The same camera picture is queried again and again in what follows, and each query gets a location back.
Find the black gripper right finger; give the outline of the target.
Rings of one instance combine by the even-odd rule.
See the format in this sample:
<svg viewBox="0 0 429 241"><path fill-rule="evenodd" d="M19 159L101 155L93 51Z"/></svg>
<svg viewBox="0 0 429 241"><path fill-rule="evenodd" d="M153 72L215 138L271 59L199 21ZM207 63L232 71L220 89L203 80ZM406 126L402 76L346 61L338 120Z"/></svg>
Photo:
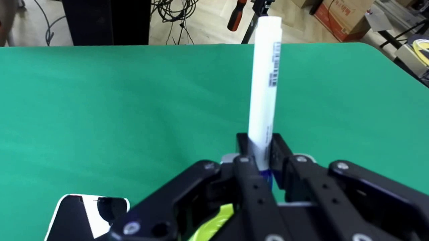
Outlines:
<svg viewBox="0 0 429 241"><path fill-rule="evenodd" d="M334 241L429 241L429 195L346 159L327 167L271 140L270 167L287 202L309 202Z"/></svg>

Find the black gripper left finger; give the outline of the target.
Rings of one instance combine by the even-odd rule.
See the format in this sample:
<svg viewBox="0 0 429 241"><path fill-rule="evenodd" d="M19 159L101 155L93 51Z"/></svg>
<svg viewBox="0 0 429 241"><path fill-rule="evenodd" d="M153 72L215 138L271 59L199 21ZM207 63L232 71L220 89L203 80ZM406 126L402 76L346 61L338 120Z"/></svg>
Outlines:
<svg viewBox="0 0 429 241"><path fill-rule="evenodd" d="M95 241L188 241L224 205L232 217L212 241L287 238L280 206L270 179L259 172L244 132L236 135L239 154L217 163L199 160L113 219Z"/></svg>

